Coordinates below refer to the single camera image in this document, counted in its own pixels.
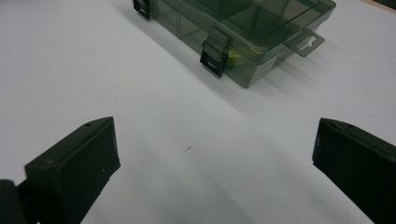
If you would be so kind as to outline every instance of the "white surface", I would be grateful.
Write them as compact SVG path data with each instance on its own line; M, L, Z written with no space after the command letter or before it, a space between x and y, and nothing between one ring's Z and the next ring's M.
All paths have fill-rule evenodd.
M121 168L83 223L371 223L311 154L322 117L396 145L396 14L336 2L321 47L244 90L127 0L1 1L0 178L113 116Z

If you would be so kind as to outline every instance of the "transparent plastic box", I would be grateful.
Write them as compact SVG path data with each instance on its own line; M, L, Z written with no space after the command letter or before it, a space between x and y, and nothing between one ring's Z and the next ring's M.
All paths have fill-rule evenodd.
M335 8L331 0L133 2L147 19L153 18L200 53L210 72L217 77L225 73L243 88L293 52L304 57L322 44L324 38L315 31Z

